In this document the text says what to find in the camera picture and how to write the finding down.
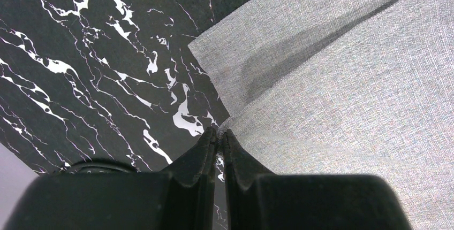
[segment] cloth fold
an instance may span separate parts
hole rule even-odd
[[[454,0],[252,0],[190,48],[266,167],[379,175],[454,228]]]

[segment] black marble surface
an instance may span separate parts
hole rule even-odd
[[[229,116],[187,45],[247,1],[0,0],[0,143],[38,174],[164,168]]]

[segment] marble pattern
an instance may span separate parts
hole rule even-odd
[[[38,174],[164,168],[228,117],[187,45],[247,1],[1,0],[0,143]]]

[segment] folded cloth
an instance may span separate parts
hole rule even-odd
[[[454,228],[454,0],[252,0],[190,44],[276,173],[366,173]]]

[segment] gray cloth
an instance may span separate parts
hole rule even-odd
[[[454,228],[454,0],[252,0],[190,45],[276,173],[367,173]]]

